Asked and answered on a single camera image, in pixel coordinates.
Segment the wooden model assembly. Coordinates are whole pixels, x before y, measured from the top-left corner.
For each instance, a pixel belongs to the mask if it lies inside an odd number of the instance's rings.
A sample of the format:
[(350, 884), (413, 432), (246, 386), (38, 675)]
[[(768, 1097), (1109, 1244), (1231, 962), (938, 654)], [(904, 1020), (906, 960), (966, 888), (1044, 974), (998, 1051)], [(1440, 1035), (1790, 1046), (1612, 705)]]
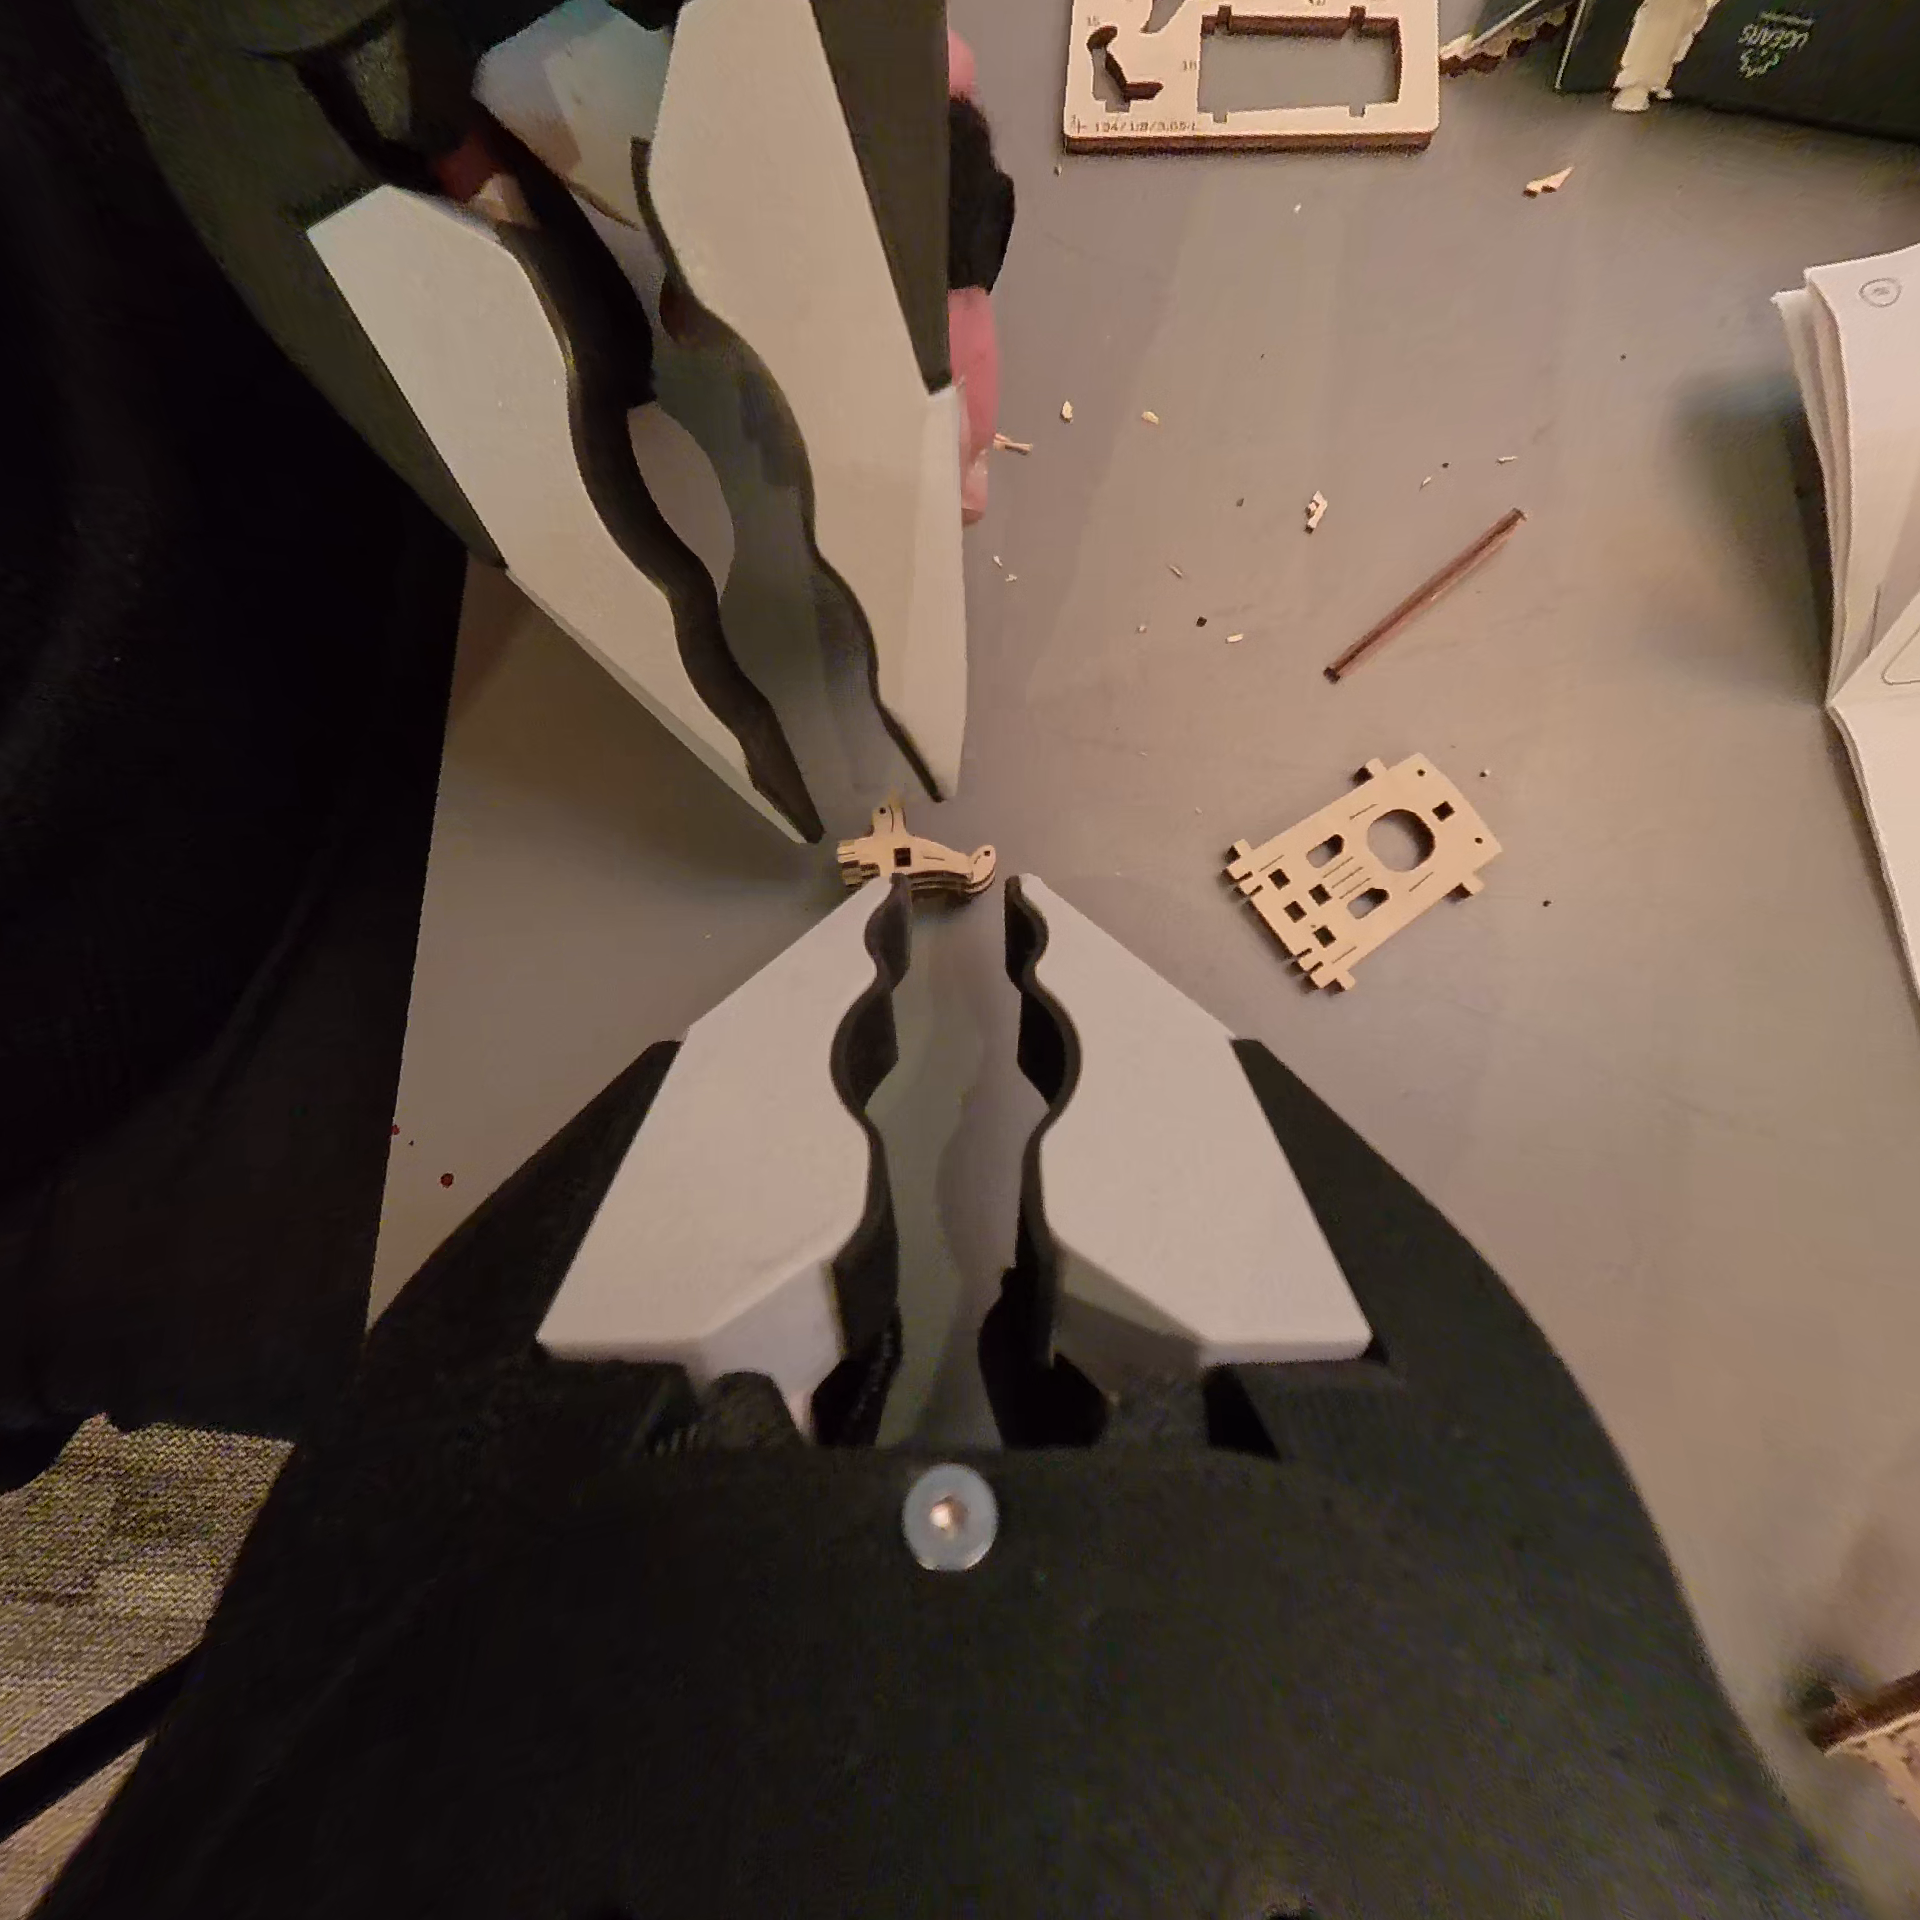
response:
[(1825, 1758), (1870, 1766), (1892, 1802), (1918, 1820), (1918, 1672), (1813, 1712), (1808, 1739)]

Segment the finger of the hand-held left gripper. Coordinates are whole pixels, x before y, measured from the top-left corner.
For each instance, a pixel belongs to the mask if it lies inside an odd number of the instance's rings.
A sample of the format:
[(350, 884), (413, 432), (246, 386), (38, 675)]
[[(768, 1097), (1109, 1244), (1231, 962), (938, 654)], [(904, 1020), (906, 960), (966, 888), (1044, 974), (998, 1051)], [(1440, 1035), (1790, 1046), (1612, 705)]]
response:
[(818, 844), (722, 620), (734, 514), (696, 439), (639, 395), (650, 335), (621, 273), (609, 291), (565, 231), (397, 185), (308, 243), (518, 595), (765, 824)]
[(876, 706), (949, 801), (968, 718), (960, 391), (922, 382), (812, 8), (694, 2), (669, 40), (648, 211), (693, 303), (778, 395)]

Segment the person's left hand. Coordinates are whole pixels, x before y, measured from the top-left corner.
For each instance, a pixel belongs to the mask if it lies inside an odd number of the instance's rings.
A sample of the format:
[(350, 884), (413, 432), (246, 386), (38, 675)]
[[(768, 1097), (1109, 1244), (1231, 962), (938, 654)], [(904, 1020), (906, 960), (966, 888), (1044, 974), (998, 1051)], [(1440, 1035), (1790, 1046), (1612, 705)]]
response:
[(949, 243), (945, 318), (950, 378), (961, 401), (961, 524), (989, 504), (989, 460), (998, 408), (998, 350), (991, 287), (1012, 222), (1012, 185), (991, 153), (991, 131), (976, 105), (976, 62), (958, 32), (945, 35), (949, 82)]

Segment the thin brown wooden rod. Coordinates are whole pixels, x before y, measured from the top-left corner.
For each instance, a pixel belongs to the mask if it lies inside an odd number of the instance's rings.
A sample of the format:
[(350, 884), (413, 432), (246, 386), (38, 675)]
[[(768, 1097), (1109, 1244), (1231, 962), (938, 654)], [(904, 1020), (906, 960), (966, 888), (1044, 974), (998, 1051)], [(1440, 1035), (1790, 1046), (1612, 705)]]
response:
[(1469, 582), (1478, 568), (1497, 555), (1513, 536), (1526, 524), (1526, 512), (1513, 507), (1504, 512), (1492, 527), (1463, 547), (1434, 574), (1415, 586), (1391, 610), (1382, 614), (1362, 635), (1357, 635), (1338, 656), (1326, 664), (1322, 680), (1342, 684), (1364, 664), (1376, 659), (1405, 627), (1423, 614), (1442, 604), (1455, 587)]

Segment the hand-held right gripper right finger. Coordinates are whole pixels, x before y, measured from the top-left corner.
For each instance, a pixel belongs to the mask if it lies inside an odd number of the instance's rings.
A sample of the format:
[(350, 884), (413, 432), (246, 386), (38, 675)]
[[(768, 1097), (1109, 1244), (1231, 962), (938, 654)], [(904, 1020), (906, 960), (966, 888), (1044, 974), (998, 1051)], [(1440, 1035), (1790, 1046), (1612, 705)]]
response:
[(1237, 1370), (1364, 1360), (1374, 1328), (1234, 1033), (1040, 878), (1004, 890), (1023, 1144), (1015, 1262), (978, 1334), (1007, 1449), (1090, 1447)]

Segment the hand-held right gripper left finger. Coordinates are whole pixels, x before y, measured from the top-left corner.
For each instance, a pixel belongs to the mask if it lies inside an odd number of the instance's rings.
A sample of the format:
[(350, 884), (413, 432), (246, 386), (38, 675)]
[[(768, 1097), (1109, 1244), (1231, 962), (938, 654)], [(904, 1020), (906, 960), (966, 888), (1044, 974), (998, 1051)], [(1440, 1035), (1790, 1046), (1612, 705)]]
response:
[(871, 880), (682, 1038), (546, 1308), (560, 1360), (768, 1382), (804, 1438), (897, 1308), (872, 1095), (895, 1068), (902, 880)]

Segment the white instruction booklet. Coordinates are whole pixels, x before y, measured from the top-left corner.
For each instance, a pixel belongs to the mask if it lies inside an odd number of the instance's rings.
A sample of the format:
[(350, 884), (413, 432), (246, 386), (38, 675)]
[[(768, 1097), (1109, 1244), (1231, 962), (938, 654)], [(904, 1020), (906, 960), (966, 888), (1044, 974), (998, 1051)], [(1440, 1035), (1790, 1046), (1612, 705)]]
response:
[(1918, 977), (1918, 248), (1809, 267), (1773, 307), (1831, 551), (1825, 716)]

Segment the small wooden model part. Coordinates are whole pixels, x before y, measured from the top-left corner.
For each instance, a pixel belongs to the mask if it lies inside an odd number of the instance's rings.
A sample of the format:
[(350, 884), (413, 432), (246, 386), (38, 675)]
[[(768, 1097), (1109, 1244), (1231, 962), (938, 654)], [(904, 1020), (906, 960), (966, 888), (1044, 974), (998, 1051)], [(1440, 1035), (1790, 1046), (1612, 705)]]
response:
[(914, 899), (974, 899), (989, 890), (998, 857), (994, 846), (960, 851), (911, 832), (902, 806), (885, 801), (861, 835), (837, 844), (833, 866), (848, 890), (897, 880)]

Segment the dark green cardboard box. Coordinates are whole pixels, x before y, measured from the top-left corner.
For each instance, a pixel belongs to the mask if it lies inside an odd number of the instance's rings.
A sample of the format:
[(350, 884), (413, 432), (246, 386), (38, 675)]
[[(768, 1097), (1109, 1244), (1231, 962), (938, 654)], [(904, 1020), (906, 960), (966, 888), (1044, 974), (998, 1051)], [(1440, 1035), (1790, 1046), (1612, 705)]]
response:
[[(1634, 6), (1484, 6), (1472, 30), (1442, 46), (1440, 67), (1449, 76), (1487, 72), (1559, 35), (1554, 89), (1612, 102)], [(1718, 2), (1676, 70), (1665, 104), (1913, 145), (1918, 6)]]

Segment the wooden cutout parts sheet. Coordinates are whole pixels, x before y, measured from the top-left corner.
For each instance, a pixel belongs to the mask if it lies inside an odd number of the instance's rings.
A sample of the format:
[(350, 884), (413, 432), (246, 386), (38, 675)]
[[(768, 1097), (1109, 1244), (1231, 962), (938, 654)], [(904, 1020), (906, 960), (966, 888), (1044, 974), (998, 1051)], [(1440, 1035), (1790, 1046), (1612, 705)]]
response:
[[(1202, 54), (1216, 36), (1386, 41), (1394, 91), (1364, 105), (1199, 105)], [(1071, 8), (1063, 82), (1070, 153), (1423, 151), (1440, 120), (1434, 2), (1150, 2)]]

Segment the flat wooden plate with hole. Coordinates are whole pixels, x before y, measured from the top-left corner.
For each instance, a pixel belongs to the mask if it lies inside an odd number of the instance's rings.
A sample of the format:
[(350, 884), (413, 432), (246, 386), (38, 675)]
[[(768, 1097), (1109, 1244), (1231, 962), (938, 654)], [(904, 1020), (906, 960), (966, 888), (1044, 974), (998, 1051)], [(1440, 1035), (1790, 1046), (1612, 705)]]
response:
[(1472, 899), (1502, 856), (1490, 825), (1426, 758), (1368, 759), (1348, 794), (1252, 846), (1222, 878), (1302, 980), (1350, 993), (1356, 967), (1433, 905)]

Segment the pale cutout piece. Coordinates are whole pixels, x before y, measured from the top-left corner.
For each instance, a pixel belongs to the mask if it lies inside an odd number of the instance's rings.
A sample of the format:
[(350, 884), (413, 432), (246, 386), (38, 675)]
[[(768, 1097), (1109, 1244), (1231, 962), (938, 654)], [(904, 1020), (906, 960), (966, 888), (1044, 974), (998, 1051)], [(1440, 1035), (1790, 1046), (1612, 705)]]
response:
[(1612, 80), (1615, 112), (1646, 112), (1668, 102), (1672, 73), (1686, 60), (1718, 2), (1636, 2)]

